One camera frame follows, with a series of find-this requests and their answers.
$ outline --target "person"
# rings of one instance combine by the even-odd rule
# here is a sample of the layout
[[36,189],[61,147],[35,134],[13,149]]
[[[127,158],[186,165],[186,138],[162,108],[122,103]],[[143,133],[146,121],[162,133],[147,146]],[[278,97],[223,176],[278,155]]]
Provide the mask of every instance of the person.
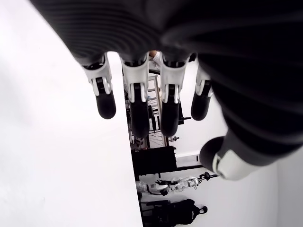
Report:
[[160,51],[150,51],[149,53],[149,68],[153,70],[160,70],[162,61],[162,56]]

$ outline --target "robotic hand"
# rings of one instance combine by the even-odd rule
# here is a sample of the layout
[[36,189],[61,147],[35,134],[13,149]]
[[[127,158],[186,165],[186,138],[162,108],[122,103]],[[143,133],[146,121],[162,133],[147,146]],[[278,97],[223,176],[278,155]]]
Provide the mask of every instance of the robotic hand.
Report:
[[177,130],[186,64],[197,52],[192,117],[205,118],[214,92],[229,128],[201,149],[206,168],[238,180],[302,146],[303,2],[31,1],[83,66],[106,119],[116,113],[107,52],[119,53],[137,137],[149,131],[148,51],[162,53],[161,131],[167,137]]
[[202,180],[209,181],[218,175],[210,175],[208,172],[199,177],[189,176],[178,180],[163,181],[157,180],[155,184],[146,184],[143,181],[136,181],[137,192],[149,193],[153,195],[167,195],[170,192],[182,192],[185,188],[197,189]]

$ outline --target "black rubber fingertip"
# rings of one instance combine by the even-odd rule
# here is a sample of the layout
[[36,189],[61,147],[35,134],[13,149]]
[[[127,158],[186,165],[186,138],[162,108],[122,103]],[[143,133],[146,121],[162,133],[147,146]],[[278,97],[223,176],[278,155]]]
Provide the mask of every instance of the black rubber fingertip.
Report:
[[162,102],[161,132],[164,136],[170,137],[176,134],[179,121],[179,103]]
[[204,168],[213,170],[213,159],[215,154],[221,149],[224,136],[216,137],[208,141],[200,151],[200,162]]
[[104,119],[111,119],[116,114],[116,103],[113,91],[111,93],[101,93],[96,96],[98,112]]
[[196,121],[203,120],[208,112],[210,97],[206,95],[198,96],[195,92],[191,105],[191,116]]
[[131,121],[133,134],[138,138],[146,138],[150,130],[147,101],[131,103]]

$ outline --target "black bag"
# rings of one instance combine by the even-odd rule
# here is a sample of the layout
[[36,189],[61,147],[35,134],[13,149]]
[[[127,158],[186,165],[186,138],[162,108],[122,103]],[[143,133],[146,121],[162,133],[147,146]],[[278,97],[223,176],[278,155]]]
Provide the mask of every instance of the black bag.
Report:
[[178,224],[191,224],[198,214],[205,214],[207,210],[206,206],[199,209],[195,206],[195,201],[187,199],[166,206],[155,207],[152,215],[160,223],[165,222],[173,227]]

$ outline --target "white wall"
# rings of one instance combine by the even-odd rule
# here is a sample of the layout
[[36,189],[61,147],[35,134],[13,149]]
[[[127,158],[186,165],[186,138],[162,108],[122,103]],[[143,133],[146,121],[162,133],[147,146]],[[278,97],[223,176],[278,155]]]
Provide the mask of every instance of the white wall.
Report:
[[278,162],[279,227],[303,224],[303,148]]
[[84,71],[29,1],[0,1],[0,34],[0,226],[141,227],[118,55],[109,53],[117,113],[104,120]]

